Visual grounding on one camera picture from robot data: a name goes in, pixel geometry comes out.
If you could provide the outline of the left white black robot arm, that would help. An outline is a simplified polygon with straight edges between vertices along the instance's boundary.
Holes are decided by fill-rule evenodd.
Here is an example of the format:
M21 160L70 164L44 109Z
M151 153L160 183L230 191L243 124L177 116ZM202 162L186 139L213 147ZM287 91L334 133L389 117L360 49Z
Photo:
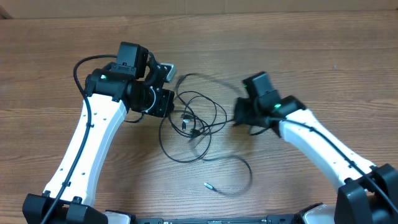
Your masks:
M163 88L176 74L139 44L121 42L112 62L76 85L83 107L67 151L41 195L28 194L22 206L27 223L136 223L135 215L95 210L98 179L111 142L128 111L164 118L174 92Z

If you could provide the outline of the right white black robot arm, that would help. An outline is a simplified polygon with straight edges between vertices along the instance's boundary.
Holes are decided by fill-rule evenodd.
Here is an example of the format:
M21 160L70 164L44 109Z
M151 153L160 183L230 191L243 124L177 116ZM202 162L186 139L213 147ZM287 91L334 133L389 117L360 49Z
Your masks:
M325 128L296 97L279 95L267 72L243 81L234 123L271 129L299 149L336 190L334 205L317 203L278 223L397 223L397 169L377 166Z

